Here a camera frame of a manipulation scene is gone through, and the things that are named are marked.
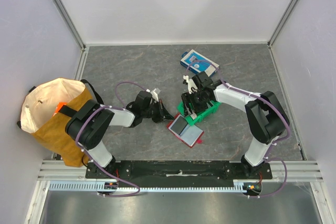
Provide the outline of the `white credit card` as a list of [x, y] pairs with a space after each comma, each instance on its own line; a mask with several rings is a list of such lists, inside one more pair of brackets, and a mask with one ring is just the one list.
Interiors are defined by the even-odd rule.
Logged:
[[192, 114], [191, 114], [191, 118], [192, 118], [193, 120], [195, 120], [195, 119], [197, 118], [197, 114], [192, 113]]

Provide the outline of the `green plastic bin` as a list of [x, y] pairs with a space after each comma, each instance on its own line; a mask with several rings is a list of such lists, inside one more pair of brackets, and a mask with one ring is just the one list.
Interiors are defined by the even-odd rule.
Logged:
[[210, 105], [207, 104], [208, 108], [206, 110], [194, 113], [196, 117], [193, 117], [192, 115], [188, 115], [188, 116], [184, 115], [184, 103], [183, 102], [181, 102], [177, 106], [177, 110], [182, 116], [184, 116], [187, 123], [192, 126], [195, 123], [203, 121], [210, 114], [216, 113], [220, 104], [221, 104], [220, 102], [210, 101]]

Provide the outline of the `red card holder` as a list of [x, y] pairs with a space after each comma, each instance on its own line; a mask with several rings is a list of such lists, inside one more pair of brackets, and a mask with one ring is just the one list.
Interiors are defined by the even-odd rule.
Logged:
[[189, 148], [193, 148], [204, 134], [203, 130], [195, 125], [190, 125], [179, 113], [167, 125], [167, 129]]

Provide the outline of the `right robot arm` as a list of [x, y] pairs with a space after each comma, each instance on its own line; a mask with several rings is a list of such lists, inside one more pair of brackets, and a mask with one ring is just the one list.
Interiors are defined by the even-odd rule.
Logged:
[[241, 158], [240, 172], [254, 178], [266, 160], [272, 145], [286, 132], [290, 135], [290, 122], [273, 92], [249, 92], [223, 80], [213, 81], [205, 72], [190, 78], [183, 76], [187, 91], [181, 95], [183, 115], [193, 120], [214, 107], [216, 103], [235, 107], [247, 116], [253, 140]]

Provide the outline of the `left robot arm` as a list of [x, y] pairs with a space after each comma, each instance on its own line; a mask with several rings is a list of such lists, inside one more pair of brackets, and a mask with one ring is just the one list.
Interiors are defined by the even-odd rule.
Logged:
[[104, 178], [115, 174], [115, 158], [107, 150], [102, 138], [110, 126], [136, 127], [143, 119], [154, 123], [171, 121], [174, 117], [159, 98], [158, 89], [140, 91], [125, 108], [117, 108], [88, 100], [78, 111], [63, 105], [59, 113], [70, 117], [65, 132], [98, 164], [97, 172]]

